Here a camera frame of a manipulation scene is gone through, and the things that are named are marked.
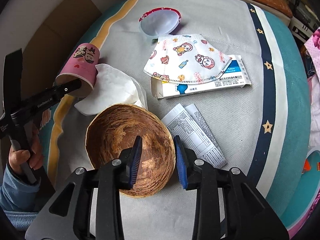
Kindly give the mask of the blue sleeve left forearm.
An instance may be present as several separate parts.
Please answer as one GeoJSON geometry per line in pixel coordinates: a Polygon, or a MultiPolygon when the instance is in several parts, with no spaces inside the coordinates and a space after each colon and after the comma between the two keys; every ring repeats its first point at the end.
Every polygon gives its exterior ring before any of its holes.
{"type": "Polygon", "coordinates": [[[17,174],[7,164],[1,183],[1,208],[18,231],[26,231],[39,211],[55,193],[50,181],[29,184],[25,174],[17,174]]]}

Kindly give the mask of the person's left hand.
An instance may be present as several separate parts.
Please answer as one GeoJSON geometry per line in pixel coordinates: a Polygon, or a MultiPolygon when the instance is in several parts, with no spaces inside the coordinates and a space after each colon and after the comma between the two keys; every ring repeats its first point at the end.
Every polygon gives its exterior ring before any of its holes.
{"type": "Polygon", "coordinates": [[[21,174],[21,164],[25,163],[26,161],[29,161],[29,166],[33,168],[34,170],[39,169],[43,165],[43,154],[42,154],[42,146],[40,144],[39,139],[39,130],[37,127],[33,124],[32,127],[32,140],[31,140],[31,150],[33,152],[32,155],[30,155],[30,152],[28,150],[14,150],[13,147],[10,147],[9,152],[9,165],[12,168],[12,170],[16,174],[21,174]]]}

